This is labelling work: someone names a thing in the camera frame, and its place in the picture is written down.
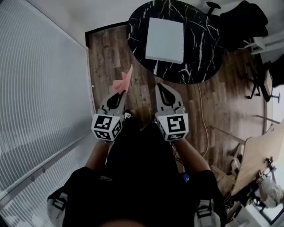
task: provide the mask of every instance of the black marble table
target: black marble table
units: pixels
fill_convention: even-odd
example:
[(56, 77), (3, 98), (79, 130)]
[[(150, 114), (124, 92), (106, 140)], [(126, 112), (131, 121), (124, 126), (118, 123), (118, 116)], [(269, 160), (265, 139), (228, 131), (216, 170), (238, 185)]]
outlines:
[[(150, 17), (184, 24), (184, 62), (145, 59)], [(154, 0), (136, 9), (129, 18), (126, 37), (136, 59), (164, 80), (180, 84), (203, 82), (213, 77), (223, 63), (223, 41), (206, 14), (177, 0)]]

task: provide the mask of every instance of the white cube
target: white cube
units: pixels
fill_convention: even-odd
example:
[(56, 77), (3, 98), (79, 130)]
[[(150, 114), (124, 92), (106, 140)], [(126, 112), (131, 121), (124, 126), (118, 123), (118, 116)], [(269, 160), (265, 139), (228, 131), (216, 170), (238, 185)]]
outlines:
[(114, 141), (122, 129), (120, 117), (94, 114), (91, 127), (99, 140)]
[(183, 63), (183, 23), (150, 17), (146, 59)]
[(183, 139), (189, 131), (187, 113), (157, 116), (157, 121), (166, 141)]

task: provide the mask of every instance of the pink paper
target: pink paper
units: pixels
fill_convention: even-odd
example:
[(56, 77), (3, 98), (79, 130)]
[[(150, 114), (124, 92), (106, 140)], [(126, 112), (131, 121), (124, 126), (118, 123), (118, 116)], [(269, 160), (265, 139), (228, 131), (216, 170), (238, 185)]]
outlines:
[(112, 90), (116, 93), (121, 94), (124, 90), (128, 92), (130, 79), (132, 76), (133, 66), (131, 65), (128, 73), (122, 72), (122, 80), (114, 80), (112, 84)]

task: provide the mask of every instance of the person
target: person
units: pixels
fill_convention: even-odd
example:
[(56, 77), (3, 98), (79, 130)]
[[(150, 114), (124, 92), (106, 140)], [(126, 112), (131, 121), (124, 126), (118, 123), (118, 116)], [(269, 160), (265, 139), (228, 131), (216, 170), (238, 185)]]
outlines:
[(267, 208), (284, 204), (284, 190), (273, 181), (271, 176), (266, 176), (262, 171), (259, 171), (257, 184), (259, 189), (255, 195), (260, 198)]
[(189, 175), (185, 183), (157, 124), (141, 125), (126, 111), (109, 154), (109, 144), (98, 141), (85, 167), (48, 197), (54, 226), (194, 226), (201, 200), (212, 201), (225, 226), (223, 197), (205, 159), (187, 140), (174, 142)]

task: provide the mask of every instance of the office chair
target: office chair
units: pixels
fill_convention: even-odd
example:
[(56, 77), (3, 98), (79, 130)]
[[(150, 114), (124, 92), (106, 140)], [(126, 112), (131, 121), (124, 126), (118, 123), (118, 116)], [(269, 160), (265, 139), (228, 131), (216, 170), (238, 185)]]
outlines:
[(244, 40), (268, 35), (265, 27), (268, 23), (267, 17), (256, 4), (244, 0), (233, 10), (216, 16), (212, 12), (221, 7), (216, 3), (206, 3), (210, 7), (207, 15), (219, 29), (229, 52), (244, 47)]
[(281, 57), (278, 58), (273, 63), (269, 61), (263, 65), (265, 70), (270, 71), (273, 87), (277, 87), (279, 85), (284, 84), (283, 65), (284, 65), (284, 55), (281, 55)]
[(269, 102), (271, 98), (277, 98), (278, 103), (280, 103), (280, 98), (281, 98), (280, 93), (278, 96), (272, 95), (273, 86), (272, 86), (272, 76), (270, 74), (270, 71), (265, 70), (264, 67), (259, 67), (256, 72), (254, 71), (250, 63), (247, 63), (246, 65), (250, 68), (253, 77), (253, 79), (250, 79), (239, 75), (241, 79), (247, 79), (253, 83), (252, 94), (250, 96), (246, 96), (246, 98), (252, 99), (256, 89), (258, 91), (256, 96), (260, 96), (260, 89), (261, 89), (261, 92), (266, 102)]

